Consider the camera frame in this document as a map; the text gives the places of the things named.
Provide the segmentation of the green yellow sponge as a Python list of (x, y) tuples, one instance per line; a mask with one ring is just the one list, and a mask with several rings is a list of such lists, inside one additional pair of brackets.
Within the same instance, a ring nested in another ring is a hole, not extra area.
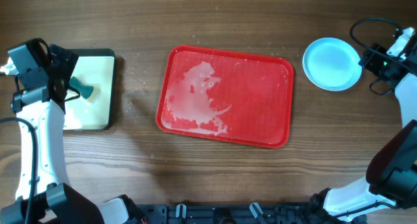
[(77, 90), (80, 93), (81, 98), (90, 104), (94, 102), (94, 99), (98, 94), (98, 89), (96, 87), (84, 84), (75, 76), (70, 78), (70, 86)]

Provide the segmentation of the light blue plate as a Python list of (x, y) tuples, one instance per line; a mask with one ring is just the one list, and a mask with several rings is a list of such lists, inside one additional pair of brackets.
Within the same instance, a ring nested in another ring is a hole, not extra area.
[(320, 38), (312, 42), (302, 57), (307, 78), (327, 91), (344, 91), (361, 78), (360, 56), (347, 42), (338, 38)]

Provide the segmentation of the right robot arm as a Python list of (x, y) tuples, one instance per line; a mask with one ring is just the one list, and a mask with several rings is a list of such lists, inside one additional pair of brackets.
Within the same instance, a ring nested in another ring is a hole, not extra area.
[(364, 177), (315, 194), (304, 209), (307, 223), (364, 223), (369, 212), (416, 206), (416, 33), (399, 29), (394, 38), (388, 49), (372, 45), (358, 64), (390, 86), (402, 129), (373, 157)]

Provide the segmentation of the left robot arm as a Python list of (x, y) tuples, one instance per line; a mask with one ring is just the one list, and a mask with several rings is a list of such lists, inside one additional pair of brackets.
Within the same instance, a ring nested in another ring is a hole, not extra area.
[(40, 223), (51, 210), (51, 223), (148, 223), (127, 195), (96, 205), (72, 188), (63, 150), (65, 104), (88, 99), (94, 88), (72, 78), (79, 59), (73, 49), (33, 38), (8, 50), (2, 74), (14, 76), (11, 109), (22, 143), (20, 183), (14, 204), (1, 210), (2, 223)]

